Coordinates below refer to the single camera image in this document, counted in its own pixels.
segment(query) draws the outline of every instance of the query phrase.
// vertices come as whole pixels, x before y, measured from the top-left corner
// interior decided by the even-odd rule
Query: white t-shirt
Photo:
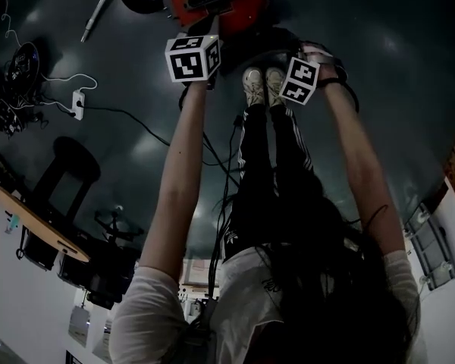
[[[394,296],[407,314],[414,314],[418,288],[406,253],[390,253],[384,263]],[[281,292],[255,248],[223,263],[219,287],[210,323],[217,336],[216,361],[243,364],[256,327],[282,322],[275,305]],[[136,270],[113,321],[109,350],[114,364],[160,361],[187,324],[177,292],[178,283],[164,272],[147,267]]]

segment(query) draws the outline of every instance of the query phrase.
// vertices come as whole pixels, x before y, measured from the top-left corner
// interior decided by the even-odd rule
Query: sneaker
[[[257,67],[248,67],[243,74],[243,87],[248,106],[265,104],[263,73]]]
[[[278,94],[285,81],[285,73],[276,67],[266,70],[266,86],[268,87],[268,103],[270,108],[275,105],[285,105],[285,99]]]

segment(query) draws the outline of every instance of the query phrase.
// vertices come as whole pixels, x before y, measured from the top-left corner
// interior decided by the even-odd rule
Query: dark gray floor
[[[178,31],[165,12],[136,14],[121,0],[111,0],[88,41],[80,43],[98,0],[9,1],[12,28],[20,41],[39,37],[49,46],[51,77],[93,75],[99,87],[85,91],[86,105],[123,108],[171,138],[183,87],[171,83],[165,65],[166,39]],[[402,218],[408,218],[441,182],[441,163],[455,137],[455,0],[274,1],[284,18],[280,27],[324,43],[344,61],[397,207]],[[0,65],[16,48],[12,38],[4,38],[5,31],[0,24]],[[228,156],[232,121],[244,107],[242,68],[221,77],[208,97],[206,133],[221,158]],[[69,105],[72,92],[84,85],[89,82],[83,79],[51,83],[48,94]],[[305,108],[294,108],[327,194],[348,218],[355,218],[337,134],[322,97],[316,94]],[[99,235],[94,211],[121,205],[128,218],[148,229],[166,148],[123,115],[86,110],[84,119],[76,121],[54,106],[44,113],[50,120],[45,130],[31,125],[9,140],[0,134],[0,153],[27,184],[33,187],[52,160],[54,139],[73,137],[102,169],[75,222]],[[213,162],[208,152],[205,159]],[[57,207],[67,204],[73,183],[65,180],[53,196]],[[223,188],[221,170],[204,168],[189,239],[196,256],[208,256],[212,248],[213,208]]]

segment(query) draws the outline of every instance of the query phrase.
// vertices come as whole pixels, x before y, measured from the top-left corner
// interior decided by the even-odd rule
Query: white cable
[[[8,29],[7,31],[5,32],[5,38],[8,38],[8,34],[9,33],[14,33],[15,35],[15,40],[17,40],[17,44],[19,47],[22,47],[22,45],[20,44],[20,42],[18,41],[18,35],[17,33],[15,32],[15,30],[11,30],[10,29],[10,25],[12,24],[12,18],[10,17],[9,14],[7,14],[7,11],[8,11],[8,0],[5,0],[5,12],[4,14],[2,15],[2,21],[5,20],[7,17],[8,17]]]
[[[68,111],[69,113],[72,113],[72,111],[65,105],[62,105],[59,101],[54,101],[54,102],[40,102],[39,104],[42,104],[42,105],[54,105],[54,104],[57,104],[57,105],[60,105],[62,108],[64,108],[66,111]]]
[[[6,102],[4,99],[0,99],[0,101],[3,102],[6,106],[8,106],[8,107],[10,107],[10,108],[12,108],[12,109],[15,109],[15,110],[17,110],[17,111],[21,110],[22,108],[32,107],[32,106],[33,106],[33,105],[23,105],[23,106],[20,106],[20,104],[22,104],[22,103],[19,102],[19,103],[17,104],[17,107],[14,107],[14,106],[8,104],[8,102]]]
[[[79,92],[81,90],[94,90],[98,87],[98,81],[96,81],[94,78],[92,78],[91,76],[87,75],[87,74],[83,74],[83,73],[78,73],[78,74],[75,74],[69,78],[48,78],[46,77],[44,74],[40,74],[42,76],[42,78],[46,81],[61,81],[61,82],[68,82],[69,80],[72,80],[73,78],[75,77],[86,77],[86,78],[89,78],[91,81],[94,82],[94,86],[83,86],[81,88],[79,88]]]

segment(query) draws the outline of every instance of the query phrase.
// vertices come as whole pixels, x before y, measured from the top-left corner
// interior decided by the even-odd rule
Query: box
[[[305,105],[317,88],[320,64],[291,58],[280,97]]]
[[[221,65],[219,36],[169,39],[165,58],[172,82],[205,81]]]

